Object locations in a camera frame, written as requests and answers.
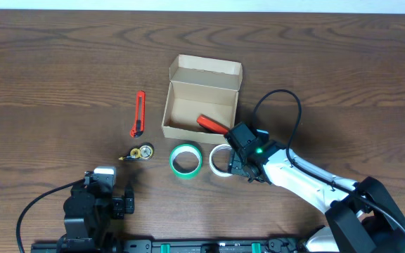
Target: wood grain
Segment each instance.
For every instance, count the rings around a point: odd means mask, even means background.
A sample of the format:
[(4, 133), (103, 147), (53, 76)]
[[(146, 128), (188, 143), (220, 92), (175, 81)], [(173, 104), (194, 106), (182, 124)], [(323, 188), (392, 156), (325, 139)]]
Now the wood grain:
[[(291, 89), (303, 117), (294, 149), (358, 181), (382, 181), (405, 214), (405, 15), (0, 11), (0, 252), (16, 252), (15, 223), (39, 194), (102, 164), (134, 182), (124, 236), (156, 239), (303, 235), (325, 223), (292, 193), (210, 171), (177, 179), (162, 120), (168, 67), (179, 53), (243, 64), (237, 121), (269, 90)], [(132, 139), (135, 94), (147, 93), (146, 131)], [(288, 137), (296, 107), (274, 96), (261, 126)], [(151, 142), (148, 162), (119, 163)], [(64, 190), (35, 205), (22, 238), (56, 240)]]

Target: red handle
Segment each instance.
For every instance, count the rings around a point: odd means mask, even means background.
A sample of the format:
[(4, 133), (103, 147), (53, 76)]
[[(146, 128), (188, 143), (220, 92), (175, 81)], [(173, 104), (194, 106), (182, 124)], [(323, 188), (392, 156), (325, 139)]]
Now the red handle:
[[(140, 118), (139, 118), (139, 107), (141, 107)], [(134, 126), (131, 129), (131, 137), (132, 138), (139, 137), (144, 130), (145, 130), (145, 91), (137, 91), (135, 120)]]
[(228, 133), (228, 129), (226, 127), (216, 123), (215, 121), (211, 120), (210, 118), (204, 115), (199, 116), (196, 122), (200, 124), (202, 127), (209, 129), (210, 131), (216, 134), (224, 135)]

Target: open box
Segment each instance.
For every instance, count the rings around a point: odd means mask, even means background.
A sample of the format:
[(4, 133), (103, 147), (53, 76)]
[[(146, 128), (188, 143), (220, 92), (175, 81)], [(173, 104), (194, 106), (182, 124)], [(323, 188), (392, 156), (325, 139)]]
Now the open box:
[(231, 129), (236, 119), (242, 65), (227, 60), (179, 55), (169, 67), (163, 134), (201, 143), (226, 143), (197, 122), (200, 115)]

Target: box flap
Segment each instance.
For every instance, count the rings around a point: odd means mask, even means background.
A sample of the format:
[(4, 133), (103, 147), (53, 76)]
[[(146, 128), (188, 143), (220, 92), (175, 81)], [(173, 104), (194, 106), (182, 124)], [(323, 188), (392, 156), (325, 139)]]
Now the box flap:
[(242, 78), (242, 65), (227, 60), (179, 55), (169, 68), (169, 79), (172, 82), (235, 91), (240, 89)]

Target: black cable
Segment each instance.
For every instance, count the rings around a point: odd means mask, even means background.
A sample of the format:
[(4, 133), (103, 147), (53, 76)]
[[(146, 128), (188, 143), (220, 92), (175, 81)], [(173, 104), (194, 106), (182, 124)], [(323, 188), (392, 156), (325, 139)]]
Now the black cable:
[(345, 187), (342, 187), (342, 186), (337, 185), (334, 181), (326, 180), (326, 179), (324, 179), (323, 177), (321, 177), (321, 176), (319, 176), (319, 175), (316, 175), (316, 174), (314, 174), (314, 173), (308, 171), (307, 169), (301, 167), (298, 163), (296, 163), (296, 161), (290, 156), (290, 146), (291, 146), (291, 144), (292, 144), (293, 137), (294, 137), (295, 134), (296, 134), (296, 130), (297, 130), (298, 126), (300, 125), (301, 114), (302, 114), (301, 101), (300, 101), (300, 99), (299, 99), (292, 91), (289, 91), (289, 90), (286, 90), (286, 89), (277, 89), (277, 90), (268, 92), (263, 98), (261, 98), (261, 99), (259, 100), (259, 102), (256, 104), (254, 110), (252, 111), (252, 126), (254, 126), (254, 123), (255, 123), (255, 120), (256, 120), (256, 111), (257, 111), (257, 108), (260, 106), (260, 104), (261, 104), (268, 96), (270, 96), (271, 94), (273, 94), (273, 93), (279, 93), (279, 92), (288, 93), (288, 94), (292, 95), (293, 98), (295, 98), (296, 103), (297, 103), (297, 105), (298, 105), (298, 116), (297, 116), (297, 118), (296, 118), (296, 124), (295, 124), (295, 126), (293, 127), (292, 135), (291, 135), (290, 138), (288, 139), (287, 146), (286, 146), (286, 148), (285, 148), (285, 154), (287, 155), (287, 158), (288, 158), (288, 160), (290, 161), (291, 165), (292, 165), (292, 166), (295, 166), (297, 169), (299, 169), (299, 170), (302, 171), (303, 173), (305, 173), (305, 174), (307, 174), (307, 175), (309, 175), (309, 176), (311, 176), (311, 177), (313, 177), (313, 178), (315, 178), (315, 179), (317, 179), (317, 180), (319, 180), (319, 181), (321, 181), (321, 182), (323, 182), (323, 183), (325, 183), (325, 184), (327, 184), (327, 185), (329, 185), (329, 186), (331, 186), (331, 187), (333, 187), (333, 188), (336, 188), (336, 189), (338, 189), (338, 190), (341, 190), (341, 191), (344, 192), (344, 193), (348, 193), (349, 195), (351, 195), (351, 196), (352, 196), (353, 198), (355, 198), (356, 200), (359, 200), (359, 201), (363, 202), (365, 205), (368, 205), (369, 207), (371, 207), (371, 208), (374, 209), (375, 211), (378, 211), (378, 212), (380, 212), (381, 214), (385, 215), (387, 218), (389, 218), (390, 220), (392, 220), (392, 221), (399, 227), (399, 229), (401, 229), (401, 232), (405, 235), (405, 228), (404, 228), (391, 214), (389, 214), (388, 212), (386, 212), (380, 205), (378, 205), (378, 204), (376, 204), (376, 203), (373, 203), (373, 202), (371, 202), (370, 200), (367, 200), (366, 198), (364, 198), (364, 197), (358, 195), (357, 193), (355, 193), (355, 192), (352, 191), (352, 190), (349, 190), (349, 189), (347, 189), (347, 188), (345, 188)]
[(35, 200), (31, 201), (31, 203), (29, 203), (24, 208), (24, 210), (20, 214), (20, 217), (18, 217), (17, 228), (16, 228), (16, 232), (15, 232), (16, 238), (17, 238), (17, 243), (18, 243), (18, 249), (20, 250), (20, 253), (25, 253), (25, 249), (23, 248), (23, 243), (21, 242), (21, 221), (23, 220), (25, 214), (27, 213), (27, 210), (29, 210), (29, 208), (31, 208), (37, 201), (39, 201), (43, 197), (50, 195), (51, 193), (55, 193), (56, 191), (63, 190), (65, 188), (68, 188), (70, 186), (76, 185), (78, 183), (83, 183), (83, 182), (84, 182), (84, 179), (81, 179), (81, 180), (75, 181), (73, 183), (69, 183), (67, 185), (57, 187), (56, 189), (47, 191), (47, 192), (43, 193), (42, 195), (40, 195), (39, 197), (36, 197)]

